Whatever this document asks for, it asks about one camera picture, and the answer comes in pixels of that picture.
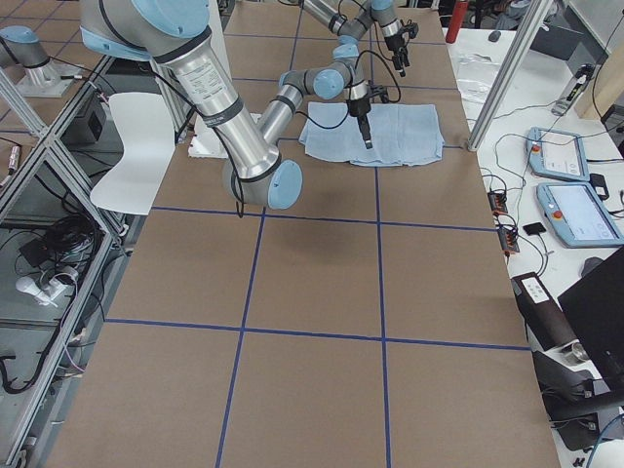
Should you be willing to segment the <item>black monitor on arm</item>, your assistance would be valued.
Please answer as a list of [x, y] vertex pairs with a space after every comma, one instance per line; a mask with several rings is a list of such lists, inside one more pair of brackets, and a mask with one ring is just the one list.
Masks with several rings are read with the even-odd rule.
[[559, 296], [564, 315], [609, 388], [623, 387], [623, 251], [617, 250]]

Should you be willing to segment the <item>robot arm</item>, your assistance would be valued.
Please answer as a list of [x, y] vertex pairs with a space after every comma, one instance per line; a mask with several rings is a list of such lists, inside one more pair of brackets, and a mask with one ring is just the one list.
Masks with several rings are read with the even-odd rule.
[[278, 95], [255, 120], [212, 47], [206, 1], [83, 1], [84, 44], [102, 55], [150, 61], [175, 76], [198, 116], [223, 144], [223, 184], [237, 206], [291, 207], [302, 188], [298, 163], [282, 157], [276, 142], [307, 95], [345, 95], [363, 140], [371, 140], [369, 85], [354, 45], [340, 46], [322, 68], [285, 75]]
[[360, 40], [371, 28], [379, 26], [387, 49], [392, 53], [390, 60], [401, 77], [410, 67], [408, 43], [418, 33], [418, 25], [412, 20], [398, 18], [392, 1], [355, 1], [358, 13], [350, 19], [339, 6], [332, 6], [322, 0], [287, 1], [323, 24], [337, 37], [349, 36]]

